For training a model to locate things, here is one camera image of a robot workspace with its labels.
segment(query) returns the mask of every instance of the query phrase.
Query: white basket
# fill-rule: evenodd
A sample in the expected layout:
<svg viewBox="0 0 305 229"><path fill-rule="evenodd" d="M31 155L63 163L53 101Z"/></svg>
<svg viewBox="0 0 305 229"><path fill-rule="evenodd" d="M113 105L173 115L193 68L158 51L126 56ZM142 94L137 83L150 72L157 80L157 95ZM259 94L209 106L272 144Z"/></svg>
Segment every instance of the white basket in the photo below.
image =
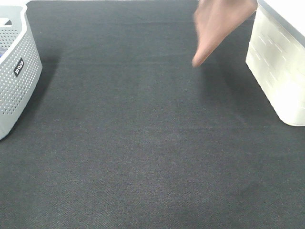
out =
<svg viewBox="0 0 305 229"><path fill-rule="evenodd" d="M299 31L258 6L246 63L279 118L293 126L305 126L305 48L300 41Z"/></svg>
<svg viewBox="0 0 305 229"><path fill-rule="evenodd" d="M0 5L0 18L11 25L0 26L0 139L12 129L28 103L42 65L25 14L27 6Z"/></svg>

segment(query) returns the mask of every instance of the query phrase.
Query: gray fabric mat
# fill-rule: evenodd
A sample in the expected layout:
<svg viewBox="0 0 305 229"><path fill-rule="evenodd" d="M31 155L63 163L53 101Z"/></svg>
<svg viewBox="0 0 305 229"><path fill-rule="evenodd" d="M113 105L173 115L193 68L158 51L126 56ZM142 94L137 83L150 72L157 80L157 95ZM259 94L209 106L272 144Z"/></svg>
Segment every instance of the gray fabric mat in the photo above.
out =
<svg viewBox="0 0 305 229"><path fill-rule="evenodd" d="M245 64L254 17L193 69L196 4L28 4L43 71L0 142L0 228L304 228L305 128Z"/></svg>

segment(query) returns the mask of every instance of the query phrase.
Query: table surface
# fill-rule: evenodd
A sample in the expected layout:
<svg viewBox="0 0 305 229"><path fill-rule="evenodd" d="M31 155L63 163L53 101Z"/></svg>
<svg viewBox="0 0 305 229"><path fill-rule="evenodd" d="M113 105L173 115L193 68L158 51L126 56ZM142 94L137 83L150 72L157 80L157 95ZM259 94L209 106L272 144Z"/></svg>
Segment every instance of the table surface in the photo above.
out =
<svg viewBox="0 0 305 229"><path fill-rule="evenodd" d="M303 0L258 0L265 2L271 6L279 15L281 15L287 22L294 26L300 33L305 36L305 2ZM30 0L2 0L2 3L9 4L27 4Z"/></svg>
<svg viewBox="0 0 305 229"><path fill-rule="evenodd" d="M304 226L305 128L245 64L254 17L192 68L197 1L34 1L43 71L0 142L0 227Z"/></svg>

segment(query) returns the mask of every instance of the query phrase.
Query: basket logo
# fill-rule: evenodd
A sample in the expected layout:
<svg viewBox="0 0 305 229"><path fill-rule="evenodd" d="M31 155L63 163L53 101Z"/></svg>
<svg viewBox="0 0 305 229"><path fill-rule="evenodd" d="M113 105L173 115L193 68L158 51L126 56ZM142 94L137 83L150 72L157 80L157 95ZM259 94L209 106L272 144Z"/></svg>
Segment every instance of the basket logo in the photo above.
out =
<svg viewBox="0 0 305 229"><path fill-rule="evenodd" d="M19 74L20 74L21 70L23 69L23 67L24 67L24 61L23 61L22 58L20 58L16 68L14 69L14 73L15 73L16 77L19 76Z"/></svg>

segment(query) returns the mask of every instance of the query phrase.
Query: plastic basket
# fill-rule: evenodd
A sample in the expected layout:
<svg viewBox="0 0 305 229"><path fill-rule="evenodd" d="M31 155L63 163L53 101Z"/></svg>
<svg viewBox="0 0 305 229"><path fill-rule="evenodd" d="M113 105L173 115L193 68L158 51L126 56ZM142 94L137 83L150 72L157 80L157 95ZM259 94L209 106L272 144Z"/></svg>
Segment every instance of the plastic basket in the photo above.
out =
<svg viewBox="0 0 305 229"><path fill-rule="evenodd" d="M42 65L26 16L27 6L0 5L0 139L12 129L28 103Z"/></svg>

